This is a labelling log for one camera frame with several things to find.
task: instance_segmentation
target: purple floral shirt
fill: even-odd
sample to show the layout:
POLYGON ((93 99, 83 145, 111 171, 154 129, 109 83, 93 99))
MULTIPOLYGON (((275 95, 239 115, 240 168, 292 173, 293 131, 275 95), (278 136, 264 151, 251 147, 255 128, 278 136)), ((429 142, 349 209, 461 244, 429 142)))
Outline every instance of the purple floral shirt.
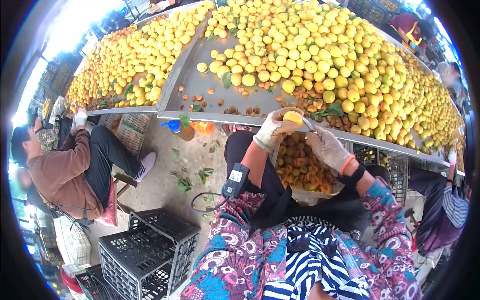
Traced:
MULTIPOLYGON (((333 231, 351 278, 364 276, 370 299, 421 299, 415 278, 411 235, 404 209, 383 179, 362 197, 374 226, 376 247, 333 231)), ((261 299, 265 283, 285 280, 287 229, 284 225, 250 232, 250 218, 263 194, 245 193, 216 211, 207 245, 193 266, 183 300, 261 299)))

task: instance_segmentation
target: blue bottle cap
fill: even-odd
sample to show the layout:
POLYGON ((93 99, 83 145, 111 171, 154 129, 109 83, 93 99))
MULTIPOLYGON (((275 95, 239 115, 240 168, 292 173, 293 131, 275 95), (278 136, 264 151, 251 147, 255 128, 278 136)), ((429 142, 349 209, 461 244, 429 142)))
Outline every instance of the blue bottle cap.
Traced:
POLYGON ((170 128, 170 130, 172 130, 173 133, 178 133, 180 132, 180 129, 181 129, 181 122, 178 120, 171 120, 168 123, 163 123, 161 126, 162 127, 168 126, 168 128, 170 128))

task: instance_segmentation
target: blue and white striped fabric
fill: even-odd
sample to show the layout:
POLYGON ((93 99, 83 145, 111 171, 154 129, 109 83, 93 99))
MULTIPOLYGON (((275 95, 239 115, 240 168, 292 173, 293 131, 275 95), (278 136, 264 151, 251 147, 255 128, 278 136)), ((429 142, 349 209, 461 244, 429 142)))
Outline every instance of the blue and white striped fabric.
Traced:
POLYGON ((306 300, 313 285, 321 281, 322 290, 335 299, 370 299, 364 277, 350 279, 330 223, 315 217, 293 217, 288 230, 287 272, 285 281, 265 285, 264 300, 306 300))
POLYGON ((454 195, 452 187, 447 186, 444 191, 442 206, 453 226, 455 226, 455 228, 462 228, 468 215, 468 200, 460 198, 458 193, 454 195))

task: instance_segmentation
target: striped sock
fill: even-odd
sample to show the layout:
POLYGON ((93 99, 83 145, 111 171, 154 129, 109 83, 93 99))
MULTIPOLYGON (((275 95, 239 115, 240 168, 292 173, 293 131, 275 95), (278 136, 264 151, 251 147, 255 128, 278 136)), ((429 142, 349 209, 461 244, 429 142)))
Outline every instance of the striped sock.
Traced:
POLYGON ((140 168, 138 168, 138 173, 133 179, 139 179, 145 172, 145 167, 140 163, 140 168))

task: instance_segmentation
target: label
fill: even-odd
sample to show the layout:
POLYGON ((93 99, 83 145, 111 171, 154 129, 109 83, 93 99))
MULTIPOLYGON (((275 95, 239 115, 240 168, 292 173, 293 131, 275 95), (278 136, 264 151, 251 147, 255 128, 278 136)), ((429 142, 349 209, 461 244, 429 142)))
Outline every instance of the label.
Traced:
POLYGON ((236 182, 240 182, 242 176, 243 176, 242 172, 232 170, 232 172, 230 173, 230 177, 228 179, 236 181, 236 182))

